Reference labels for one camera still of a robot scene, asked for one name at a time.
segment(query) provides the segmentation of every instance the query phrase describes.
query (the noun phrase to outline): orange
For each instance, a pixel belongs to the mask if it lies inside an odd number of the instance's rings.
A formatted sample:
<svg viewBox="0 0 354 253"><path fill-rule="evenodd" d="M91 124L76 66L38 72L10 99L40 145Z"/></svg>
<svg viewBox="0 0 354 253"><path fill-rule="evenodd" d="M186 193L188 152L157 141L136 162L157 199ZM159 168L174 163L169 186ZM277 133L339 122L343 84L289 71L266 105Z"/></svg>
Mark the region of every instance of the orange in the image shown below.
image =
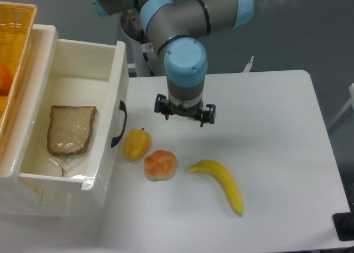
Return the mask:
<svg viewBox="0 0 354 253"><path fill-rule="evenodd" d="M13 76L9 69L0 61L0 96L7 96L10 92Z"/></svg>

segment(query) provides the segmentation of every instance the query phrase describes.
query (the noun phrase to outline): drawer handle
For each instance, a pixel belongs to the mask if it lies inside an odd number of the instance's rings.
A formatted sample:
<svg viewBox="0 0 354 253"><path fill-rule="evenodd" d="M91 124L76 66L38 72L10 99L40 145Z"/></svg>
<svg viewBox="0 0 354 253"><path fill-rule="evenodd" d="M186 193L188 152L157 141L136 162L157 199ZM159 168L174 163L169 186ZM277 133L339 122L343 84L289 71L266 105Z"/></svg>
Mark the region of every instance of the drawer handle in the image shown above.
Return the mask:
<svg viewBox="0 0 354 253"><path fill-rule="evenodd" d="M113 137L112 142L111 142L111 148L115 147L119 141L122 139L124 131L126 130L126 125L127 125L127 107L125 103L121 100L119 104L119 109L124 112L124 124L123 124L123 129L121 134L119 134L117 137Z"/></svg>

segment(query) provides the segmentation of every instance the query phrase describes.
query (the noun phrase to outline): wicker basket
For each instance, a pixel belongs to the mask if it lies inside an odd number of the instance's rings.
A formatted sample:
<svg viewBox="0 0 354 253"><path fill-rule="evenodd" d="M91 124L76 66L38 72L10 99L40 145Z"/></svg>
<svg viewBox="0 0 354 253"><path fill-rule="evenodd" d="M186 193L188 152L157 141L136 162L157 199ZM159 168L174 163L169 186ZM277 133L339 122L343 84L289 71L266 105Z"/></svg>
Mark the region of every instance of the wicker basket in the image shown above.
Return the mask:
<svg viewBox="0 0 354 253"><path fill-rule="evenodd" d="M13 75L7 97L0 96L0 138L20 84L19 73L37 7L0 2L0 60Z"/></svg>

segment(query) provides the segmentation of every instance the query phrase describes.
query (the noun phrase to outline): banana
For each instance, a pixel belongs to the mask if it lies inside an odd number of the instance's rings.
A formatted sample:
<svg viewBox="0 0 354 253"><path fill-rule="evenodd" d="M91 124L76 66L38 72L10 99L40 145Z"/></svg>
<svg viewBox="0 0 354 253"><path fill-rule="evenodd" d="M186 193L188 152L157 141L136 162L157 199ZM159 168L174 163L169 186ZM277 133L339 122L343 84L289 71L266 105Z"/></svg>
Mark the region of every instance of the banana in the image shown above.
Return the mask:
<svg viewBox="0 0 354 253"><path fill-rule="evenodd" d="M222 164L214 160L201 160L198 164L191 166L188 172L190 174L202 172L214 176L223 187L232 209L238 214L242 213L243 202L240 191L232 175Z"/></svg>

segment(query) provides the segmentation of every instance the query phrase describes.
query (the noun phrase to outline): white drawer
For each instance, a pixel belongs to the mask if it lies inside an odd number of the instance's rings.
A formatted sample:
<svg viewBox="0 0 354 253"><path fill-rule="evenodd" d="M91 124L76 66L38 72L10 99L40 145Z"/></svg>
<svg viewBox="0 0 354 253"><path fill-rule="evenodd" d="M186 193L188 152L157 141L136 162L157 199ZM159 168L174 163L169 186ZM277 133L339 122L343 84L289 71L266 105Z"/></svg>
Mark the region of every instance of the white drawer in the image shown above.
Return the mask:
<svg viewBox="0 0 354 253"><path fill-rule="evenodd" d="M111 148L111 141L123 130L126 114L119 107L126 101L128 81L123 42L110 46L58 40L18 175L40 197L39 202L67 192L74 197L87 195L92 204L103 206L118 149ZM59 163L66 170L64 177L46 149L50 108L55 104L97 108L89 150L70 163Z"/></svg>

